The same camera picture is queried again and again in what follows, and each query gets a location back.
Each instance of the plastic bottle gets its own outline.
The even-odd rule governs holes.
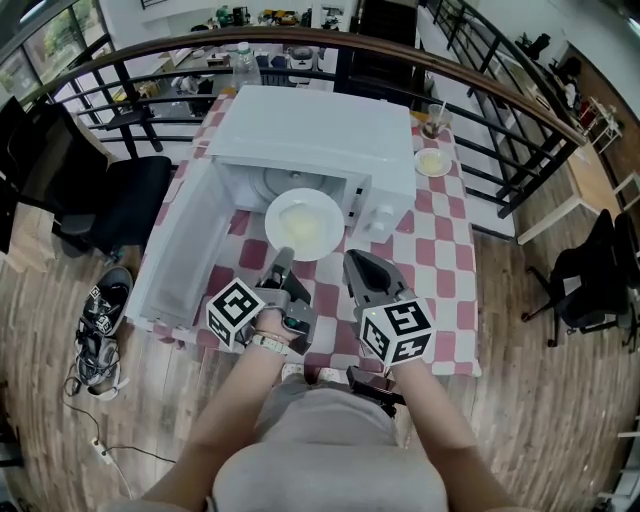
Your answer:
[[[238,43],[238,55],[233,64],[233,86],[240,91],[244,85],[262,85],[258,61],[249,49],[249,43]]]

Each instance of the white bowl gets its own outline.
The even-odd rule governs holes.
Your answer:
[[[306,204],[318,213],[320,231],[307,240],[293,237],[283,225],[281,214],[297,204]],[[280,250],[291,247],[297,261],[315,261],[330,254],[344,235],[344,216],[327,194],[310,188],[296,188],[279,195],[265,215],[265,230],[271,245]]]
[[[424,166],[422,165],[421,160],[422,160],[422,157],[426,155],[438,155],[440,157],[440,162],[442,163],[442,165],[440,166],[440,169],[438,169],[435,172],[433,171],[429,172],[427,169],[425,169]],[[418,171],[420,174],[424,174],[425,176],[428,176],[429,178],[437,178],[439,176],[444,176],[451,170],[451,167],[453,164],[453,160],[451,160],[451,157],[444,151],[437,148],[421,149],[416,153],[414,158],[415,158],[414,161],[416,165],[416,171]]]

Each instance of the wooden floor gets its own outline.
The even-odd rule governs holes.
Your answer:
[[[616,433],[632,428],[640,398],[640,354],[621,348],[620,332],[563,336],[559,348],[547,349],[551,315],[520,322],[523,310],[544,299],[525,267],[547,272],[562,249],[584,240],[593,220],[574,211],[524,248],[475,235],[483,376],[444,379],[491,469],[517,500],[539,510],[590,509],[619,467],[625,445]],[[115,469],[89,445],[95,425],[61,403],[75,323],[102,271],[99,259],[88,257],[61,257],[47,274],[18,275],[0,264],[3,401],[19,428],[33,489],[19,471],[8,477],[40,510],[92,510],[126,496]],[[131,329],[121,339],[131,378],[121,395],[107,403],[86,395],[67,400],[91,411],[108,446],[135,445],[174,459],[234,358],[177,350]],[[128,450],[112,453],[134,495],[169,467]]]

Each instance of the wooden handrail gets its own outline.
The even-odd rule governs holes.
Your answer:
[[[516,107],[521,112],[538,119],[549,128],[559,132],[565,139],[578,145],[586,143],[582,135],[552,113],[538,106],[532,100],[451,60],[411,48],[410,46],[374,37],[338,32],[335,30],[301,27],[234,27],[210,30],[207,32],[194,32],[193,34],[180,37],[154,39],[123,48],[83,64],[29,94],[22,103],[30,103],[51,91],[57,90],[74,78],[118,62],[180,48],[219,46],[241,41],[277,41],[330,48],[356,49],[393,57],[415,66],[423,66],[426,70],[433,71],[498,97],[502,101]]]

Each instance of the desk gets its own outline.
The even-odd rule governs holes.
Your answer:
[[[167,236],[171,204],[181,192],[191,168],[205,158],[205,149],[234,99],[233,91],[225,90],[193,140],[190,159],[181,162],[160,208],[151,233],[147,251],[156,239]],[[478,330],[476,297],[476,264],[471,226],[465,209],[465,191],[460,176],[451,130],[443,131],[437,141],[424,138],[420,132],[421,114],[412,118],[414,150],[439,147],[453,158],[447,176],[427,178],[416,173],[417,200],[384,244],[351,239],[345,233],[342,242],[327,257],[314,262],[296,262],[294,272],[312,296],[312,306],[318,313],[313,344],[304,358],[290,354],[290,362],[309,366],[346,369],[358,365],[369,371],[380,371],[379,363],[362,348],[351,328],[354,304],[342,283],[342,262],[348,249],[370,251],[396,263],[416,294],[426,297],[438,326],[425,359],[435,374],[479,375],[476,360]],[[264,215],[237,211],[233,217],[221,254],[209,276],[208,286],[190,330],[172,329],[133,317],[140,328],[155,334],[166,343],[195,343],[225,350],[218,338],[206,326],[206,302],[234,277],[247,283],[257,281],[275,256],[264,229]]]
[[[578,206],[585,206],[596,214],[605,209],[609,210],[613,218],[620,213],[620,206],[611,188],[611,182],[593,144],[587,144],[574,151],[567,160],[567,168],[571,182],[571,196],[520,235],[518,237],[520,245],[538,236]]]
[[[598,151],[598,153],[604,153],[604,151],[611,144],[613,144],[616,139],[622,137],[622,131],[620,130],[620,126],[618,125],[617,121],[613,118],[613,113],[604,108],[604,105],[602,105],[602,103],[600,103],[593,96],[589,97],[589,108],[584,111],[580,119],[586,116],[588,112],[592,112],[593,114],[595,114],[595,118],[593,119],[593,121],[591,121],[591,124],[585,130],[585,135],[590,133],[591,130],[593,130],[598,125],[598,123],[600,123],[600,121],[606,121],[607,123],[607,127],[602,130],[600,135],[598,135],[593,141],[593,144],[595,145],[596,142],[598,142],[602,137],[604,137],[605,135],[607,136],[609,141],[600,151]]]
[[[216,48],[208,48],[204,51],[204,55],[200,57],[194,57],[193,52],[198,48],[192,48],[189,55],[187,55],[177,66],[176,69],[190,69],[190,68],[206,68],[208,67],[207,59],[216,53]]]

